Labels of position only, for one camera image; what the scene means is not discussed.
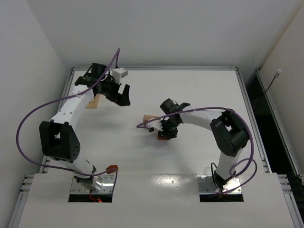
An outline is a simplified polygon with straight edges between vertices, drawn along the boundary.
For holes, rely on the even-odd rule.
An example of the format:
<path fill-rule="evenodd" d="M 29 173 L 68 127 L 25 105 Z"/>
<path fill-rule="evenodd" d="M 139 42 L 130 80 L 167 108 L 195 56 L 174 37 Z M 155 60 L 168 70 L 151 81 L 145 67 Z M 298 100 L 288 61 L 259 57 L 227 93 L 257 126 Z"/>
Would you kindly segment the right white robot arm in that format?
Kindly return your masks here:
<path fill-rule="evenodd" d="M 182 113 L 189 103 L 175 104 L 171 99 L 165 100 L 160 108 L 170 114 L 167 120 L 161 120 L 158 139 L 170 140 L 177 137 L 180 124 L 192 124 L 210 130 L 220 149 L 219 163 L 213 172 L 213 182 L 217 188 L 224 185 L 235 175 L 235 165 L 243 148 L 250 140 L 251 133 L 242 119 L 231 110 L 223 112 L 192 111 Z"/>

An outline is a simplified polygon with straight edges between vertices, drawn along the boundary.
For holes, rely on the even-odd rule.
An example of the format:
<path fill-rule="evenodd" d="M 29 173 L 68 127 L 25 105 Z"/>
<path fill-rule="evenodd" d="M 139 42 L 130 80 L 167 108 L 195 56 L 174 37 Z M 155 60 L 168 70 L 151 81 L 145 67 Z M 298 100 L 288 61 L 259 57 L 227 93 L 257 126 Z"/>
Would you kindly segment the dark red arch block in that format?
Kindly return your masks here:
<path fill-rule="evenodd" d="M 166 137 L 163 136 L 160 132 L 158 132 L 158 134 L 157 134 L 157 140 L 166 141 L 167 139 L 166 139 Z"/>

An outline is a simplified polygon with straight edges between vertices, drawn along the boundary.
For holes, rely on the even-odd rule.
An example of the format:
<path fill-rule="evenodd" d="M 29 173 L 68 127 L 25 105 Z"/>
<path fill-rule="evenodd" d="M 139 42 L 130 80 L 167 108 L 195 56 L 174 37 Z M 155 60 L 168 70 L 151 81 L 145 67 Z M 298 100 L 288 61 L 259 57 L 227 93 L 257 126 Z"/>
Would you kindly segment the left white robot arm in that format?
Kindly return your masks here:
<path fill-rule="evenodd" d="M 125 68 L 109 71 L 105 65 L 93 63 L 91 69 L 75 81 L 72 98 L 65 101 L 50 121 L 42 121 L 39 126 L 43 154 L 71 169 L 77 179 L 90 179 L 96 169 L 80 154 L 76 124 L 98 94 L 119 106 L 130 106 L 130 86 L 125 85 L 123 92 L 119 93 L 121 80 L 127 75 Z"/>

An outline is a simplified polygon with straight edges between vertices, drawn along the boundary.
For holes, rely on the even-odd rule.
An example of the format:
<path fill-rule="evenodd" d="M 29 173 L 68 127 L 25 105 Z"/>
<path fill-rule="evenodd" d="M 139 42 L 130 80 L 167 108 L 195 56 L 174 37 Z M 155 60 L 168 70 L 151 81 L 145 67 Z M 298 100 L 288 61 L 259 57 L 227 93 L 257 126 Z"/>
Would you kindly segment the light long plank block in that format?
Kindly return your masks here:
<path fill-rule="evenodd" d="M 153 116 L 153 115 L 144 115 L 143 116 L 143 122 L 148 122 L 148 121 L 156 121 L 156 120 L 159 120 L 159 117 L 158 116 Z"/>

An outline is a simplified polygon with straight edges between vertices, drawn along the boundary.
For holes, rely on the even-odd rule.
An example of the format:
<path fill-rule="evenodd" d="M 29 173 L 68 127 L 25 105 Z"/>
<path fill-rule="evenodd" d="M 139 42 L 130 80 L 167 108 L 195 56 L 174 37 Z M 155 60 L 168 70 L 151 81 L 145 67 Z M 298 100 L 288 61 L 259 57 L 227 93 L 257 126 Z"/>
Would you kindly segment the red triangular roof block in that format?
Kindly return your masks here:
<path fill-rule="evenodd" d="M 110 173 L 113 173 L 113 172 L 117 172 L 119 169 L 118 169 L 118 166 L 117 165 L 110 165 L 106 168 L 106 173 L 107 174 L 110 174 Z"/>

